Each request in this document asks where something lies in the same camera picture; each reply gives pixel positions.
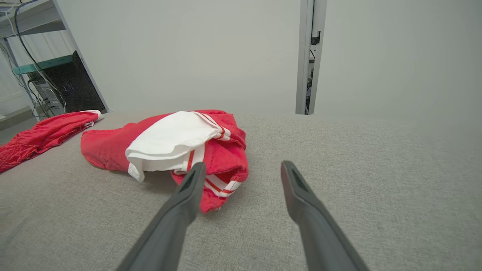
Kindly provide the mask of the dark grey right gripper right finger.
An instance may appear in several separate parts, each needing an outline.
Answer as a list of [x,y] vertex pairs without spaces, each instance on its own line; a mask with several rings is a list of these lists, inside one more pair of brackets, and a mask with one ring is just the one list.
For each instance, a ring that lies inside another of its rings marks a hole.
[[291,161],[281,163],[288,214],[298,225],[310,271],[368,271],[327,208]]

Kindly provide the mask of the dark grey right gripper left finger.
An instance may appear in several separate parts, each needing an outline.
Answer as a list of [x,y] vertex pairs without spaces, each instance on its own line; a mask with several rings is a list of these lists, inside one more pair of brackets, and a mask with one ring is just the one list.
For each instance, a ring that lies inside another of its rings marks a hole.
[[196,163],[131,247],[118,271],[176,271],[186,230],[200,210],[206,166]]

